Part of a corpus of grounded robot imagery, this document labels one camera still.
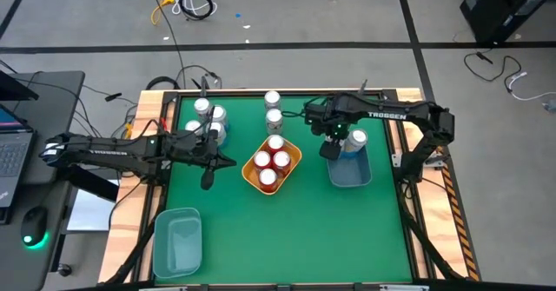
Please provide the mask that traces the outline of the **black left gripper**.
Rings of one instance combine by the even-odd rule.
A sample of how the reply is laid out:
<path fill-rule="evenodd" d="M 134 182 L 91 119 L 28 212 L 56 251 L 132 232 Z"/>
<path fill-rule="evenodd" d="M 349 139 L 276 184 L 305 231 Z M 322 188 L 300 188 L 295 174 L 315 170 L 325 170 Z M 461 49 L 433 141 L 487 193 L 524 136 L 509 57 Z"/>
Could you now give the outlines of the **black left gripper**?
<path fill-rule="evenodd" d="M 217 168 L 225 169 L 237 165 L 236 160 L 218 150 L 218 132 L 210 130 L 198 139 L 194 132 L 184 130 L 170 136 L 170 160 L 200 167 L 208 167 L 217 158 Z"/>

